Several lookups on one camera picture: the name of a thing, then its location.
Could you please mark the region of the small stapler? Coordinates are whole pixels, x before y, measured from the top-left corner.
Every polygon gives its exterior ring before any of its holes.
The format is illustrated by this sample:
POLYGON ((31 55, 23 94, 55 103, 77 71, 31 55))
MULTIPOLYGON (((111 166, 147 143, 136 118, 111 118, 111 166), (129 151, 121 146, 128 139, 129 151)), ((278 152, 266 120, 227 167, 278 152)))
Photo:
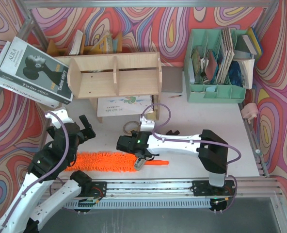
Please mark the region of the small stapler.
POLYGON ((137 158, 133 167, 136 171, 139 171, 145 163, 146 160, 144 158, 137 158))

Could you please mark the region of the orange microfiber duster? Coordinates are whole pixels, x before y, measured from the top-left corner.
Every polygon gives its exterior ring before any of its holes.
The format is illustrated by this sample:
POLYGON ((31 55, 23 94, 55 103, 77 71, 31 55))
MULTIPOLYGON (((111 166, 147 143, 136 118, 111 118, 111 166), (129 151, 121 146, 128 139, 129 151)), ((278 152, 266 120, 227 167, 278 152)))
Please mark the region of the orange microfiber duster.
POLYGON ((122 152, 78 152, 76 162, 65 171, 137 172, 136 157, 122 152))

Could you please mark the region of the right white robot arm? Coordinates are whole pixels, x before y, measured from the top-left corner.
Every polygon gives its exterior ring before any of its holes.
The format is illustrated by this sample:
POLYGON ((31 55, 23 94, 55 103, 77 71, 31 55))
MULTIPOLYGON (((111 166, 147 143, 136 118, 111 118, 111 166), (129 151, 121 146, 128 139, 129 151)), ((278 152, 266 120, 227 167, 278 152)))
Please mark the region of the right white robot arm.
POLYGON ((152 160, 165 153, 194 156, 208 171, 209 184, 223 187, 227 173, 228 146, 227 142, 211 130, 203 130, 201 134, 189 136, 140 131, 120 136, 116 149, 135 155, 138 161, 134 167, 137 170, 141 168, 144 160, 152 160))

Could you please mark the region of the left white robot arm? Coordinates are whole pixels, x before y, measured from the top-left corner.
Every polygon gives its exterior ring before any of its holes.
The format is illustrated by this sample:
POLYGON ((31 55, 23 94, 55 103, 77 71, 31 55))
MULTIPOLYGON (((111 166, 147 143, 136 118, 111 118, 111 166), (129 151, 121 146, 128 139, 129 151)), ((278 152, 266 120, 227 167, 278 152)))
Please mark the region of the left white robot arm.
POLYGON ((59 174, 75 164, 78 146, 96 136, 85 115, 79 117, 84 129, 70 118, 61 119, 60 114, 51 111, 46 112, 46 117, 57 120, 60 125, 47 129, 53 141, 34 156, 23 185, 0 218, 0 233, 37 233, 66 202, 80 194, 87 195, 92 189, 91 177, 83 171, 75 171, 42 206, 37 206, 59 174))

